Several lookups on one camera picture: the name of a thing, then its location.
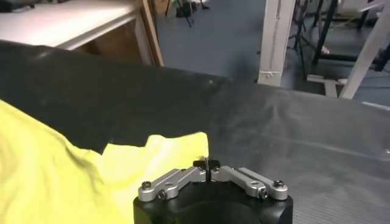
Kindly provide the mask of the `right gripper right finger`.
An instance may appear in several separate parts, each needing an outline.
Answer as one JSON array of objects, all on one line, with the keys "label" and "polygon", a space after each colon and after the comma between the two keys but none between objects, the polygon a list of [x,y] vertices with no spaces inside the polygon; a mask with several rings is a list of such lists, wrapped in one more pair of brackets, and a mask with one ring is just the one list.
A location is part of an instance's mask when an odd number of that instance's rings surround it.
[{"label": "right gripper right finger", "polygon": [[232,168],[229,166],[209,165],[210,180],[218,182],[232,182],[240,187],[246,195],[267,200],[286,201],[288,187],[282,180],[271,180],[245,167]]}]

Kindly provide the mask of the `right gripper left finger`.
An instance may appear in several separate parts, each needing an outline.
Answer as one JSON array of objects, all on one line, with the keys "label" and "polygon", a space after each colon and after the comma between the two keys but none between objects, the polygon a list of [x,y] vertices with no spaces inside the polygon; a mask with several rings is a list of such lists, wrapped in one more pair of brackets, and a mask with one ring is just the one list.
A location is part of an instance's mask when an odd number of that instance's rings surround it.
[{"label": "right gripper left finger", "polygon": [[142,202],[170,200],[190,184],[206,183],[208,180],[208,158],[201,157],[187,169],[172,169],[154,181],[144,181],[138,189]]}]

